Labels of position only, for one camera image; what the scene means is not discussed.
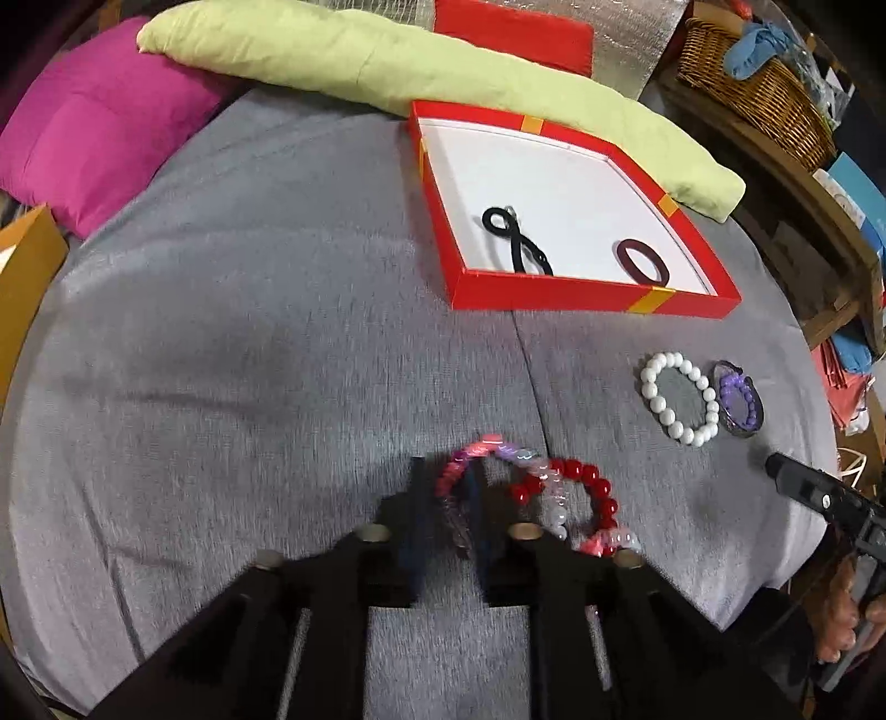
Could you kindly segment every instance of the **maroon hair tie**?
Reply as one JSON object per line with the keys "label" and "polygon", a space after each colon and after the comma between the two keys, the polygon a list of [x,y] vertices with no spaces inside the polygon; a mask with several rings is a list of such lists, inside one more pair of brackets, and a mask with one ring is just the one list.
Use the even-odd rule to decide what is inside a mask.
{"label": "maroon hair tie", "polygon": [[[627,253],[628,250],[636,250],[643,255],[643,257],[652,262],[652,264],[656,266],[656,270],[661,279],[655,280],[650,278],[645,272],[638,268],[637,264]],[[616,246],[615,254],[618,261],[621,263],[621,266],[625,269],[625,272],[631,276],[631,279],[637,283],[637,285],[667,287],[667,284],[671,281],[671,272],[667,269],[667,265],[665,265],[665,261],[662,260],[661,255],[644,242],[634,239],[622,240]]]}

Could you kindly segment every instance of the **black hair tie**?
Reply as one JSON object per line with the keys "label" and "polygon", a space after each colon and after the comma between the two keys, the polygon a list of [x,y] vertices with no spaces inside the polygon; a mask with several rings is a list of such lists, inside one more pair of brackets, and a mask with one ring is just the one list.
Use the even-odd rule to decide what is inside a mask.
{"label": "black hair tie", "polygon": [[[500,227],[493,223],[493,218],[499,217],[504,222],[504,227]],[[520,232],[520,225],[517,219],[503,207],[490,207],[483,214],[483,227],[491,232],[497,238],[507,238],[510,240],[510,258],[514,263],[514,272],[526,272],[523,265],[523,246],[529,250],[534,261],[544,271],[545,275],[553,275],[548,257],[541,252],[535,243]]]}
{"label": "black hair tie", "polygon": [[[640,268],[638,268],[637,264],[627,253],[628,250],[636,250],[643,257],[652,262],[652,264],[656,266],[656,270],[658,271],[658,275],[661,279],[654,280],[653,278],[650,278]],[[667,269],[667,265],[665,265],[665,261],[662,260],[661,255],[659,255],[655,250],[653,250],[644,242],[640,242],[639,240],[634,239],[622,240],[616,246],[615,254],[618,258],[618,261],[621,263],[621,266],[625,269],[625,272],[630,275],[633,281],[638,285],[667,287],[667,284],[671,281],[671,272]]]}

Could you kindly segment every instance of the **human hand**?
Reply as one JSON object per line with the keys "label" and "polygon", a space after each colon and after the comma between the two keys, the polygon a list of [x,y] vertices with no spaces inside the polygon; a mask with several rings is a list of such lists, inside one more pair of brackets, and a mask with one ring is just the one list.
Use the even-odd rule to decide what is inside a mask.
{"label": "human hand", "polygon": [[[823,662],[837,662],[842,651],[855,645],[859,606],[849,594],[854,577],[853,558],[843,558],[830,582],[828,597],[820,611],[811,618],[815,632],[815,653]],[[861,647],[862,653],[874,647],[886,633],[886,595],[881,595],[867,606],[865,617],[874,624],[874,631]]]}

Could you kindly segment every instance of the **white beaded bracelet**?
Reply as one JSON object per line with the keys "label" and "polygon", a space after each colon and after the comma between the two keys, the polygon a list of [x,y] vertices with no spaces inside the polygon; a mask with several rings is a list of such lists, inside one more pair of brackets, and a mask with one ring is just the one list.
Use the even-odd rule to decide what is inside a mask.
{"label": "white beaded bracelet", "polygon": [[[702,393],[702,399],[707,403],[704,424],[695,430],[684,427],[683,423],[677,420],[676,413],[667,406],[667,401],[658,394],[656,380],[658,374],[666,367],[678,369],[681,374],[695,383]],[[713,387],[709,387],[711,383],[705,375],[702,375],[702,371],[683,357],[682,353],[656,353],[642,369],[640,380],[643,381],[643,397],[649,400],[649,409],[656,413],[658,420],[667,428],[667,434],[674,440],[700,448],[712,437],[716,437],[719,432],[717,393]]]}

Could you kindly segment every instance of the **magenta pillow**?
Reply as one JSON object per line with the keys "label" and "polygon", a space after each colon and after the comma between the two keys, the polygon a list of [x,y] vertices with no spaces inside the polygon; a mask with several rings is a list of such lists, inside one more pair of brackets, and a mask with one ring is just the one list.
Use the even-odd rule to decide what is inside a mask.
{"label": "magenta pillow", "polygon": [[140,54],[132,18],[53,60],[0,133],[0,189],[48,203],[81,238],[144,190],[235,91],[232,78]]}

